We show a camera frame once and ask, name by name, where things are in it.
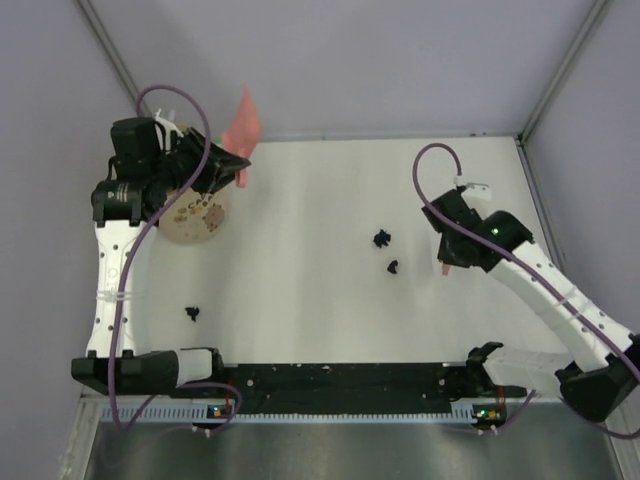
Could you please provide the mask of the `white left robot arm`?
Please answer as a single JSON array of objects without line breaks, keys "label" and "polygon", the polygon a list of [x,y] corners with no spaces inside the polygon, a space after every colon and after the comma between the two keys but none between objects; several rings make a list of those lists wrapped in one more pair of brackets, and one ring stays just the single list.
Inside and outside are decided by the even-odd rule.
[{"label": "white left robot arm", "polygon": [[71,376],[103,395],[173,396],[192,383],[216,396],[227,382],[217,349],[151,347],[151,249],[170,193],[187,186],[215,194],[251,163],[193,128],[180,131],[151,117],[119,120],[110,136],[115,154],[91,195],[99,253],[94,322],[85,354],[71,362]]}]

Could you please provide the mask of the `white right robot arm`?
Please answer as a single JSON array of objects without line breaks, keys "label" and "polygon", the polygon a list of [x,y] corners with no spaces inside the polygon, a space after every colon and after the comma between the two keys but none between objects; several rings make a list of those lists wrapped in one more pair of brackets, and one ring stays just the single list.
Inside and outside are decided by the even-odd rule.
[{"label": "white right robot arm", "polygon": [[487,396],[500,386],[557,396],[577,414],[601,423],[637,387],[639,337],[584,295],[512,214],[486,218],[457,187],[423,206],[440,236],[437,258],[477,267],[518,296],[565,346],[563,354],[518,350],[500,342],[473,349],[466,380]]}]

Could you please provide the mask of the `pink dustpan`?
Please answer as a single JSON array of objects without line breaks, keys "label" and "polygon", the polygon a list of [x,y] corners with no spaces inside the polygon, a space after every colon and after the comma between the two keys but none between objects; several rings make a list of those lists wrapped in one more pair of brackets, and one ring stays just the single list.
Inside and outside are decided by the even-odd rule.
[{"label": "pink dustpan", "polygon": [[221,145],[229,153],[249,159],[261,137],[261,122],[246,85],[230,127],[221,135]]}]

